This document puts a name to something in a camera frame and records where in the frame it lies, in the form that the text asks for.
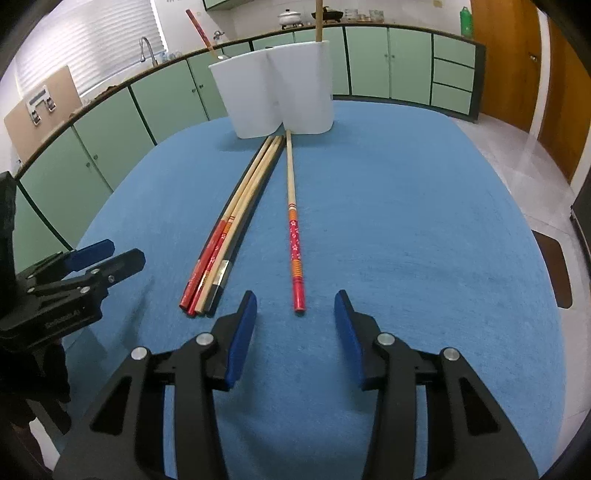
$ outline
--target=kitchen counter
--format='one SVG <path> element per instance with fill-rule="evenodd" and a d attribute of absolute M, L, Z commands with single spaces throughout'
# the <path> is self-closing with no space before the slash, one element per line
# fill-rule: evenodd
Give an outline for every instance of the kitchen counter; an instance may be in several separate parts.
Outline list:
<path fill-rule="evenodd" d="M 342 26 L 348 26 L 348 27 L 395 27 L 395 28 L 402 28 L 402 29 L 409 29 L 409 30 L 419 30 L 419 31 L 424 31 L 424 32 L 428 32 L 428 33 L 435 33 L 438 35 L 443 35 L 446 37 L 450 37 L 450 38 L 457 38 L 459 40 L 468 42 L 468 43 L 473 43 L 476 44 L 476 42 L 473 42 L 471 40 L 468 40 L 466 38 L 462 38 L 459 37 L 457 35 L 453 35 L 447 32 L 441 32 L 438 30 L 433 30 L 433 29 L 429 29 L 429 28 L 421 28 L 421 27 L 413 27 L 411 25 L 398 25 L 398 24 L 389 24 L 389 23 L 374 23 L 374 22 L 347 22 L 347 21 L 342 21 L 340 23 L 330 23 L 330 24 L 326 24 L 324 26 L 324 28 L 334 28 L 334 27 L 342 27 Z M 273 35 L 278 35 L 278 34 L 282 34 L 282 33 L 290 33 L 290 32 L 296 32 L 296 31 L 301 31 L 301 30 L 312 30 L 314 29 L 315 26 L 313 25 L 306 25 L 303 27 L 294 27 L 294 28 L 286 28 L 284 30 L 278 29 L 278 30 L 274 30 L 274 31 L 270 31 L 264 34 L 260 34 L 260 35 L 255 35 L 252 37 L 248 37 L 248 38 L 240 38 L 238 40 L 233 40 L 230 42 L 225 42 L 222 44 L 218 44 L 216 45 L 216 48 L 223 48 L 223 47 L 229 47 L 231 45 L 235 45 L 235 44 L 239 44 L 239 43 L 244 43 L 244 42 L 249 42 L 252 45 L 252 42 L 254 40 L 258 40 L 260 38 L 265 38 L 265 37 L 270 37 Z M 144 70 L 143 72 L 130 77 L 129 79 L 126 79 L 125 81 L 121 82 L 119 85 L 114 86 L 114 87 L 110 87 L 109 89 L 107 89 L 106 91 L 102 92 L 101 94 L 99 94 L 97 97 L 95 97 L 90 103 L 88 103 L 87 105 L 85 105 L 84 107 L 80 108 L 78 111 L 76 111 L 75 113 L 73 113 L 69 120 L 67 122 L 64 122 L 62 125 L 60 125 L 59 128 L 55 129 L 45 140 L 45 142 L 43 143 L 43 145 L 41 145 L 37 151 L 30 157 L 30 159 L 24 163 L 21 168 L 18 170 L 17 172 L 17 178 L 21 178 L 22 175 L 26 172 L 27 168 L 46 150 L 46 148 L 56 139 L 58 138 L 67 128 L 71 127 L 77 120 L 79 120 L 81 117 L 83 117 L 85 114 L 87 114 L 90 110 L 92 110 L 94 107 L 96 107 L 98 104 L 102 103 L 103 101 L 107 100 L 108 98 L 110 98 L 111 96 L 113 96 L 114 94 L 116 94 L 117 92 L 119 92 L 120 90 L 123 90 L 125 88 L 127 88 L 128 86 L 132 85 L 133 83 L 141 80 L 144 77 L 147 77 L 149 75 L 151 75 L 152 73 L 155 73 L 159 70 L 162 70 L 166 67 L 169 67 L 175 63 L 181 62 L 181 61 L 186 61 L 187 59 L 195 56 L 195 55 L 199 55 L 201 53 L 205 53 L 207 52 L 206 48 L 201 48 L 199 50 L 195 50 L 192 52 L 189 52 L 187 54 L 184 54 L 172 61 L 168 61 L 166 63 L 160 64 L 157 67 L 153 67 L 150 68 L 148 70 Z"/>

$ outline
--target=white container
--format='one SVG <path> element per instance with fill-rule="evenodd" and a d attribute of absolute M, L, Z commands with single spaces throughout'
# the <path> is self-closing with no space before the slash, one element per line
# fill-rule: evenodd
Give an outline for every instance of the white container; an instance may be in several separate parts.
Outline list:
<path fill-rule="evenodd" d="M 281 125 L 274 77 L 266 50 L 209 66 L 239 138 L 271 135 Z"/>
<path fill-rule="evenodd" d="M 266 50 L 286 130 L 321 134 L 335 120 L 329 42 L 281 45 Z"/>

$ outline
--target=window blinds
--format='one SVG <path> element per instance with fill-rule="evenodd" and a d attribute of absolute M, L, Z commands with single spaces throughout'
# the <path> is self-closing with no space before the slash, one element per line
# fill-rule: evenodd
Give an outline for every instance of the window blinds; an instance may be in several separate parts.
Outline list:
<path fill-rule="evenodd" d="M 139 39 L 164 45 L 150 0 L 63 0 L 33 29 L 16 55 L 21 92 L 68 65 L 79 94 L 139 62 Z"/>

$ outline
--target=table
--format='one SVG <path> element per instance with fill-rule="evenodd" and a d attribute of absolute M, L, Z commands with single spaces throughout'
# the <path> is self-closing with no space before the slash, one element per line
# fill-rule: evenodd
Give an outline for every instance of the table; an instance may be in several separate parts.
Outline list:
<path fill-rule="evenodd" d="M 292 311 L 285 153 L 218 308 L 235 311 L 247 289 L 258 298 L 243 377 L 215 395 L 230 477 L 361 477 L 376 394 L 358 391 L 346 369 L 333 317 L 341 288 L 413 348 L 458 348 L 544 472 L 563 412 L 563 344 L 517 205 L 446 116 L 369 102 L 335 102 L 335 112 L 330 132 L 294 137 L 306 315 Z M 79 247 L 110 238 L 116 253 L 137 247 L 147 263 L 109 292 L 100 322 L 66 339 L 74 423 L 135 346 L 167 351 L 209 331 L 213 320 L 185 317 L 178 300 L 260 143 L 237 139 L 227 118 L 181 131 L 146 155 L 90 225 Z"/>

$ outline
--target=blue gripper pad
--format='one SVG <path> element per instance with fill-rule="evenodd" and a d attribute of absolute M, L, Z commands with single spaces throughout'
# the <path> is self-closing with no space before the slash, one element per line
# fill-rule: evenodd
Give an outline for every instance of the blue gripper pad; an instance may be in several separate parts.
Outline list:
<path fill-rule="evenodd" d="M 107 239 L 81 250 L 74 250 L 66 258 L 66 267 L 78 272 L 86 267 L 109 258 L 115 253 L 115 244 Z"/>
<path fill-rule="evenodd" d="M 384 360 L 372 344 L 380 334 L 373 317 L 353 310 L 347 292 L 335 296 L 335 321 L 354 382 L 361 390 L 378 388 L 386 374 Z"/>
<path fill-rule="evenodd" d="M 256 319 L 256 296 L 253 292 L 245 293 L 235 315 L 238 317 L 238 326 L 228 349 L 228 367 L 225 376 L 228 388 L 232 388 L 240 379 L 246 362 L 248 345 L 251 343 Z"/>

